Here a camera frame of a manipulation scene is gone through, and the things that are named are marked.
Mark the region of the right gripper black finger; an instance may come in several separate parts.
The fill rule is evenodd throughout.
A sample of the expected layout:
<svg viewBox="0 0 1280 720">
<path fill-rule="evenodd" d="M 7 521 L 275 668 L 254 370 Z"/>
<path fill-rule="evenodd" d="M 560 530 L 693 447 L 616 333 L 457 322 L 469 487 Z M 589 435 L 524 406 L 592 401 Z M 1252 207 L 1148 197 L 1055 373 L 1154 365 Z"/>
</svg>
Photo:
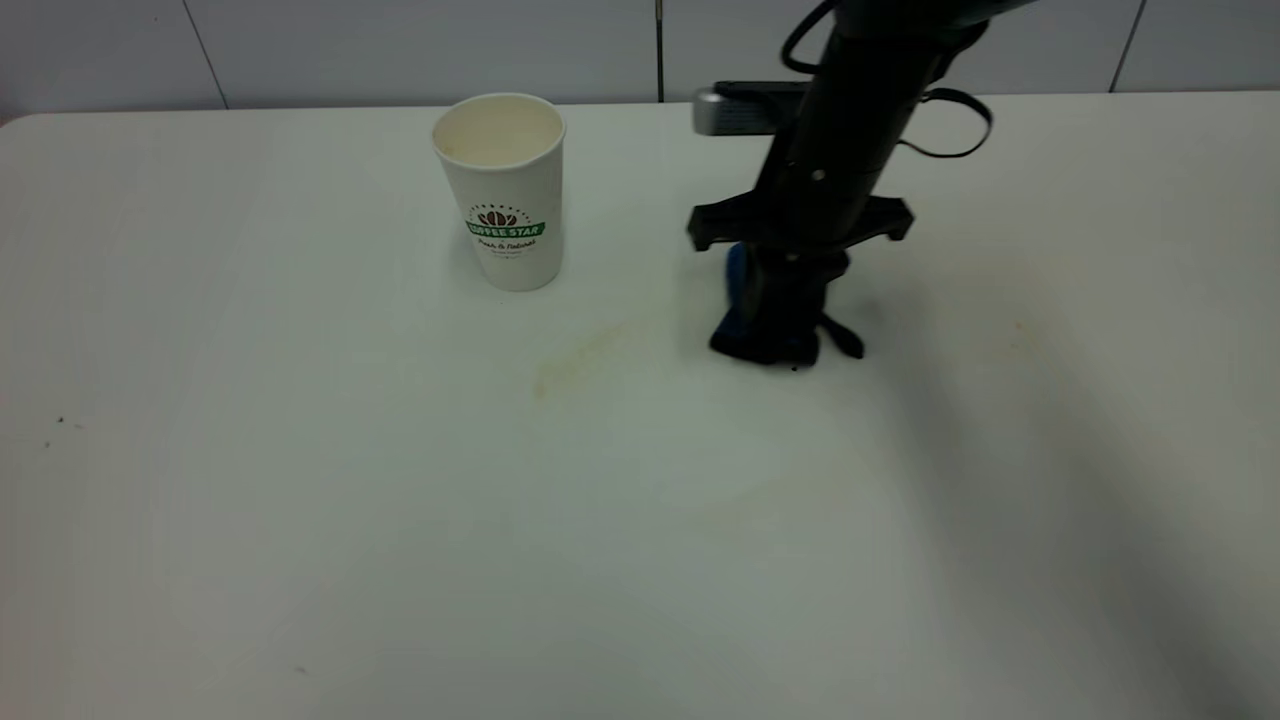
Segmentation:
<svg viewBox="0 0 1280 720">
<path fill-rule="evenodd" d="M 800 256 L 795 261 L 797 272 L 797 329 L 796 337 L 805 347 L 817 347 L 819 331 L 836 347 L 851 347 L 852 332 L 826 314 L 828 284 L 837 281 L 849 268 L 846 254 Z"/>
<path fill-rule="evenodd" d="M 778 250 L 748 250 L 742 277 L 742 322 L 753 342 L 791 336 L 796 259 Z"/>
</svg>

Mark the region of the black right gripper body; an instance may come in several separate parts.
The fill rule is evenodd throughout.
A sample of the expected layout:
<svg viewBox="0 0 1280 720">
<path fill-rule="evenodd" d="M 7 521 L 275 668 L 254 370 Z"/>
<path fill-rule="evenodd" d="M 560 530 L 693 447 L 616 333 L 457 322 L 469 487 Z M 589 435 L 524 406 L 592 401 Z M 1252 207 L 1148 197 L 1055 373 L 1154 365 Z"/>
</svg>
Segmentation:
<svg viewBox="0 0 1280 720">
<path fill-rule="evenodd" d="M 909 208 L 873 191 L 915 106 L 914 38 L 831 35 L 755 186 L 692 209 L 692 246 L 737 242 L 806 256 L 882 234 L 904 240 L 914 222 Z"/>
</svg>

